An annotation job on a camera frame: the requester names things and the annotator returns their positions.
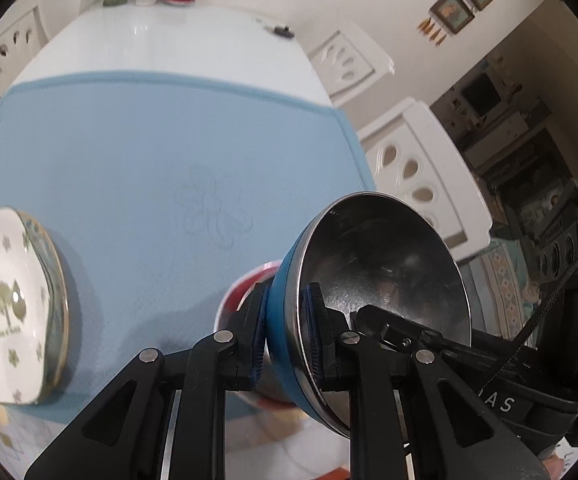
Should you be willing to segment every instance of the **chair backrest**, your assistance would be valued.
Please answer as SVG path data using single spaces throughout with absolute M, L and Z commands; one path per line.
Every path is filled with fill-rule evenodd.
M 312 22 L 296 37 L 336 107 L 393 73 L 389 55 L 355 23 Z
M 358 136 L 378 191 L 418 211 L 456 261 L 489 245 L 491 214 L 462 156 L 428 106 L 408 98 Z
M 0 19 L 0 97 L 48 43 L 40 0 L 17 0 Z

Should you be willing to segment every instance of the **black cable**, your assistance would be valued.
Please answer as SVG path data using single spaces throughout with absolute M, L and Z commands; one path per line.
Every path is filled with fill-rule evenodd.
M 531 316 L 527 323 L 525 323 L 518 335 L 512 339 L 511 348 L 509 348 L 509 351 L 502 355 L 502 357 L 498 358 L 498 360 L 493 363 L 492 367 L 485 372 L 484 378 L 482 379 L 482 385 L 475 388 L 475 391 L 481 392 L 484 390 L 484 388 L 496 377 L 496 375 L 500 373 L 500 370 L 502 370 L 502 368 L 504 368 L 508 362 L 515 357 L 515 355 L 518 353 L 518 350 L 522 347 L 522 345 L 524 345 L 529 336 L 538 327 L 538 324 L 542 318 L 556 303 L 556 300 L 560 294 L 562 294 L 562 292 L 565 290 L 566 282 L 568 282 L 568 280 L 570 280 L 576 272 L 578 272 L 578 259 L 574 261 L 573 264 L 566 270 L 564 276 L 560 278 L 560 281 L 556 285 L 556 288 L 553 289 L 547 299 L 538 307 L 536 312 L 533 314 L 533 316 Z

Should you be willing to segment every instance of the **white table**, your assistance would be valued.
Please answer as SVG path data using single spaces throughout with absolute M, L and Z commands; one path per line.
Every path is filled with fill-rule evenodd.
M 14 85 L 78 73 L 162 72 L 220 80 L 332 107 L 297 41 L 269 33 L 268 25 L 272 24 L 216 7 L 94 9 L 45 46 Z M 197 338 L 205 335 L 199 333 Z M 259 411 L 229 397 L 226 463 L 231 479 L 308 480 L 349 462 L 348 440 L 297 408 Z M 33 409 L 0 407 L 0 420 L 4 420 L 0 460 L 20 479 L 64 427 L 38 418 Z M 2 434 L 17 446 L 15 456 L 2 444 Z
M 330 107 L 298 42 L 265 28 L 273 25 L 219 7 L 100 7 L 58 34 L 14 84 L 74 73 L 144 70 L 241 84 Z

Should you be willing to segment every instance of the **white plate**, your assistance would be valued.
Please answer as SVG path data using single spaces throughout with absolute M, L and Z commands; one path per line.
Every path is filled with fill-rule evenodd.
M 44 384 L 49 286 L 18 214 L 0 209 L 0 402 L 36 402 Z
M 175 7 L 189 7 L 195 5 L 195 0 L 190 2 L 180 2 L 179 0 L 164 0 L 164 2 L 168 5 L 173 5 Z
M 42 396 L 57 386 L 64 370 L 69 343 L 69 306 L 60 258 L 48 232 L 35 218 L 17 211 L 31 244 L 43 264 L 44 275 L 50 286 L 49 325 L 44 350 L 46 380 Z

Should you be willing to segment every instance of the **blue tablecloth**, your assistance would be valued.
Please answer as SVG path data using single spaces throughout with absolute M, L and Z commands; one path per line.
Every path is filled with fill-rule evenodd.
M 47 228 L 70 307 L 61 392 L 29 409 L 68 422 L 141 349 L 191 347 L 235 279 L 367 189 L 331 108 L 141 72 L 15 86 L 0 100 L 0 206 Z

